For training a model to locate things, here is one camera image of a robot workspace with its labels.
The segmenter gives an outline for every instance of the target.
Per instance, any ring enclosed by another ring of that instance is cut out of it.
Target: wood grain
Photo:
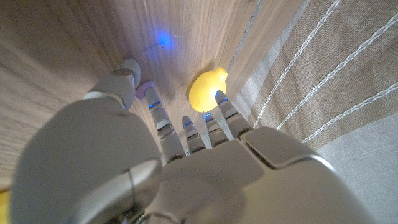
[[[261,17],[268,25],[253,26],[251,44],[243,46],[229,74],[228,94],[240,90],[250,75],[242,71],[265,55],[266,48],[258,52],[268,46],[261,41],[265,34],[282,30],[296,10],[290,5],[298,5],[271,2],[261,9],[270,14]],[[256,1],[241,0],[1,1],[0,189],[11,186],[18,157],[34,133],[124,58],[139,62],[143,82],[155,82],[181,139],[183,115],[204,133],[201,114],[188,102],[189,86],[202,72],[229,65],[255,7]],[[134,102],[131,111],[155,133],[145,101]]]

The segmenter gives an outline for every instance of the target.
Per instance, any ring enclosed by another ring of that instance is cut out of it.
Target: blue light
[[[225,101],[228,101],[228,98],[221,100],[220,102],[218,102],[218,104],[221,104],[222,102],[225,102]]]
[[[158,38],[159,44],[162,47],[169,48],[169,49],[172,48],[173,42],[172,42],[172,38],[171,38],[170,34],[168,34],[166,32],[159,32],[157,34],[157,38]]]
[[[153,108],[156,104],[160,103],[160,101],[156,101],[155,103],[149,105],[149,108]]]
[[[207,118],[208,116],[210,116],[210,115],[211,115],[211,113],[208,113],[208,114],[204,115],[204,116],[203,116],[203,119],[206,121],[206,118]]]
[[[187,124],[184,124],[184,128],[187,127],[190,124],[193,124],[192,121],[188,122]]]

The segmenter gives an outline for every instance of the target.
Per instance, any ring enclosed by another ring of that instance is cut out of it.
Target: white stripe
[[[345,116],[348,116],[352,113],[354,113],[355,111],[361,109],[362,107],[371,104],[373,102],[375,102],[376,100],[385,97],[387,94],[389,94],[390,92],[394,91],[394,90],[398,90],[398,82],[392,84],[389,88],[386,88],[383,91],[380,91],[379,93],[377,93],[376,95],[367,98],[366,100],[358,103],[357,105],[354,105],[353,107],[351,107],[350,109],[344,111],[343,113],[337,115],[335,118],[331,119],[330,121],[328,121],[326,124],[322,125],[319,129],[317,129],[314,133],[312,133],[311,135],[309,135],[308,137],[306,137],[305,139],[303,139],[303,141],[301,141],[301,143],[306,143],[309,140],[313,139],[315,136],[319,135],[323,130],[325,130],[327,127],[331,126],[332,124],[336,123],[337,121],[341,120],[342,118],[344,118]]]
[[[385,24],[384,26],[380,27],[373,35],[371,38],[363,42],[353,53],[351,53],[344,61],[342,61],[340,64],[337,65],[337,67],[331,71],[326,78],[324,78],[316,87],[314,87],[309,94],[305,96],[305,98],[285,117],[285,119],[278,125],[277,130],[279,130],[285,123],[286,121],[291,118],[297,110],[299,110],[305,102],[307,102],[314,93],[316,93],[327,81],[332,79],[344,66],[348,64],[352,59],[354,59],[359,53],[364,51],[366,47],[371,45],[371,43],[378,37],[380,37],[390,26],[392,26],[394,23],[398,21],[398,13],[396,13],[391,19]]]
[[[307,47],[307,45],[311,42],[311,40],[313,39],[313,37],[315,36],[315,34],[318,32],[318,30],[324,25],[324,23],[326,22],[326,20],[328,19],[328,17],[331,15],[331,13],[336,9],[337,5],[340,3],[340,0],[336,0],[334,3],[332,3],[330,5],[330,7],[328,8],[328,10],[326,11],[326,14],[318,21],[318,24],[315,26],[314,30],[311,31],[311,33],[308,35],[307,39],[303,42],[303,44],[301,45],[300,49],[296,52],[296,54],[294,55],[293,59],[289,62],[289,65],[285,68],[285,71],[282,73],[282,75],[279,77],[278,81],[276,82],[276,84],[274,85],[274,87],[271,90],[271,93],[269,94],[266,102],[263,104],[261,111],[259,113],[259,116],[257,117],[256,122],[254,123],[253,128],[255,128],[262,116],[262,114],[264,113],[264,110],[266,109],[269,101],[271,100],[271,97],[273,96],[274,92],[276,91],[276,89],[278,88],[278,86],[280,85],[280,83],[282,82],[282,80],[285,78],[287,72],[289,72],[290,68],[293,66],[293,64],[295,63],[295,61],[298,59],[298,57],[301,55],[301,53],[304,51],[304,49]]]

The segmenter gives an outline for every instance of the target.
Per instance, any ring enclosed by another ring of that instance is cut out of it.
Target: gray fabric
[[[398,223],[398,113],[329,142],[317,152],[379,223]]]
[[[233,99],[232,104],[245,118],[248,118],[251,108],[260,92],[261,86],[267,77],[268,71],[271,69],[271,65],[278,57],[280,50],[282,50],[282,47],[289,37],[294,25],[300,18],[309,1],[310,0],[304,0],[300,9],[294,14],[292,20],[287,24],[285,29],[283,29],[281,35],[269,49],[256,71],[249,77],[242,90]]]

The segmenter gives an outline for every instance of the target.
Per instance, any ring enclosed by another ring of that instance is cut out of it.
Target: lemon
[[[226,92],[225,69],[217,68],[201,74],[193,83],[189,91],[189,102],[197,112],[207,112],[217,106],[215,95],[218,90]]]

